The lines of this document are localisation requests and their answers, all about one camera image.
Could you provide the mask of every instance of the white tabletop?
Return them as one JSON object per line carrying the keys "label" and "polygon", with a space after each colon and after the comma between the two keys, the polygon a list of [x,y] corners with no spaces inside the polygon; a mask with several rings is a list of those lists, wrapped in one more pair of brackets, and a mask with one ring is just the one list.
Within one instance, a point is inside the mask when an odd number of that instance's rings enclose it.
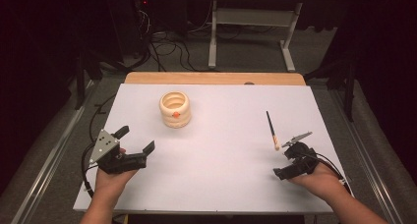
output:
{"label": "white tabletop", "polygon": [[[172,90],[190,98],[192,119],[181,129],[166,127],[160,97]],[[105,125],[123,126],[127,153],[152,140],[155,151],[128,183],[115,211],[129,213],[323,213],[329,206],[303,188],[280,181],[272,169],[290,165],[275,151],[269,112],[281,143],[313,132],[302,142],[328,157],[343,173],[314,95],[308,86],[121,84]],[[88,172],[95,182],[95,169]],[[75,210],[87,210],[81,186]]]}

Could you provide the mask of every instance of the toy ring stack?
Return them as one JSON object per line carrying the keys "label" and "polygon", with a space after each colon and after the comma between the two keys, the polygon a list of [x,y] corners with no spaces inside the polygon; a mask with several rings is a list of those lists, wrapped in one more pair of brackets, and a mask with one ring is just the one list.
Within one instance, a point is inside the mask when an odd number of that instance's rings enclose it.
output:
{"label": "toy ring stack", "polygon": [[190,122],[190,100],[183,92],[165,93],[160,98],[159,108],[163,123],[170,128],[182,128]]}

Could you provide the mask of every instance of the white metal stand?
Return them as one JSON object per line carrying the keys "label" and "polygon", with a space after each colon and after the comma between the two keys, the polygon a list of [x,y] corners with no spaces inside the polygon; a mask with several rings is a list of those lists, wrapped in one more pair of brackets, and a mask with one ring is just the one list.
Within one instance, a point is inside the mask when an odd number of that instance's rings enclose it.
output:
{"label": "white metal stand", "polygon": [[297,25],[298,17],[302,3],[297,3],[294,11],[271,11],[271,10],[249,10],[249,9],[217,9],[217,1],[212,4],[211,20],[211,39],[208,53],[208,66],[215,68],[217,41],[216,28],[217,24],[225,25],[250,25],[250,26],[270,26],[288,28],[285,40],[280,40],[280,48],[284,57],[286,69],[288,72],[295,72],[294,63],[288,46]]}

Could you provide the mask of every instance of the gray carpet floor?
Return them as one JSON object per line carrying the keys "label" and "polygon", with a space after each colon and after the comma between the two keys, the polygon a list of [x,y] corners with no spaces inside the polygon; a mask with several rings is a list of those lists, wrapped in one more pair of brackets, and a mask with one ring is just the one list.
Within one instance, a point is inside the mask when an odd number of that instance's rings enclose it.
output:
{"label": "gray carpet floor", "polygon": [[[286,72],[277,46],[278,37],[284,36],[284,31],[274,29],[263,32],[261,28],[247,28],[237,37],[227,39],[235,35],[235,32],[229,29],[220,32],[219,35],[222,38],[218,40],[217,67],[215,68],[217,71]],[[320,66],[333,35],[334,30],[315,33],[312,29],[307,29],[295,32],[290,51],[298,73],[306,74]],[[187,68],[185,47],[180,42],[175,42],[177,46],[173,45],[173,42],[164,38],[164,34],[155,39],[159,40],[155,46],[158,46],[156,50],[163,67],[172,72],[187,71],[180,63],[182,51],[182,63]],[[170,34],[169,39],[175,41],[181,38]],[[193,67],[198,70],[207,70],[209,37],[204,32],[199,32],[195,35],[189,34],[188,38],[183,41],[187,44]],[[132,61],[131,58],[126,58],[127,65]],[[149,59],[137,69],[137,71],[157,70],[157,63],[153,59]],[[6,192],[0,197],[0,223],[11,223],[17,216],[39,171],[45,162],[48,162],[51,151],[57,149],[62,135],[65,135],[68,125],[73,122],[73,117],[77,113],[80,114],[80,118],[64,143],[62,156],[54,158],[56,167],[50,170],[52,178],[45,181],[37,198],[30,200],[32,208],[25,209],[23,215],[26,217],[25,223],[78,223],[80,221],[83,214],[72,208],[82,182],[80,163],[83,150],[90,142],[91,118],[97,108],[96,104],[101,104],[117,92],[118,86],[125,78],[120,73],[108,71],[103,73],[103,79],[93,82],[88,88],[89,98],[86,100],[83,112],[74,110],[76,95],[73,94],[33,144]],[[397,213],[401,220],[397,223],[415,223],[417,189],[387,142],[366,102],[360,85],[358,83],[355,85],[354,123],[348,123],[340,111],[339,99],[342,97],[342,90],[329,91],[325,82],[326,80],[312,80],[308,84],[312,87],[353,193],[381,216],[387,213]],[[75,92],[75,84],[72,84],[71,89]],[[105,114],[98,114],[94,118],[91,124],[93,136],[97,135],[98,130],[104,126],[111,103],[112,101],[109,101],[102,107]],[[357,134],[359,141],[365,146],[367,156],[369,155],[373,166],[378,171],[378,177],[383,181],[389,194],[389,201],[394,205],[394,210],[390,212],[385,210],[384,201],[376,195],[372,176],[370,177],[368,172],[369,165],[364,163],[364,155],[357,147],[358,139],[352,136],[352,128],[353,133]],[[317,223],[338,223],[332,214],[318,215],[317,218]],[[305,223],[313,222],[313,215],[305,216]]]}

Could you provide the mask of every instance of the dark background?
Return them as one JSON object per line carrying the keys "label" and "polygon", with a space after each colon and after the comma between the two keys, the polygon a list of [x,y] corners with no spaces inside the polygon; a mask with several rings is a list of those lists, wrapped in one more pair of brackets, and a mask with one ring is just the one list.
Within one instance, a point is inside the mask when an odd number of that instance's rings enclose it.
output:
{"label": "dark background", "polygon": [[[141,49],[127,40],[137,38],[134,32],[125,40],[123,36],[117,38],[116,29],[134,25],[135,17],[126,13],[127,23],[118,26],[111,12],[128,11],[130,7],[126,2],[112,1],[0,0],[0,112],[4,152],[0,165],[7,168],[1,179],[0,193],[36,137],[69,98],[67,84],[76,73],[75,60],[81,49],[78,38],[85,37],[86,46],[116,60],[126,52],[133,54]],[[357,80],[390,144],[416,182],[417,5],[413,1],[378,0],[350,6],[337,2],[307,2],[297,28],[314,26],[320,31],[338,27],[324,66],[352,49],[360,50],[353,51]],[[208,1],[201,0],[153,0],[151,4],[148,9],[157,22],[155,26],[174,29],[184,35],[187,20],[202,24],[209,6]],[[220,4],[258,8],[289,5],[264,3],[261,6],[255,1]],[[80,25],[80,20],[74,17],[90,23]],[[103,46],[102,43],[112,44],[110,49],[104,50],[97,47]]]}

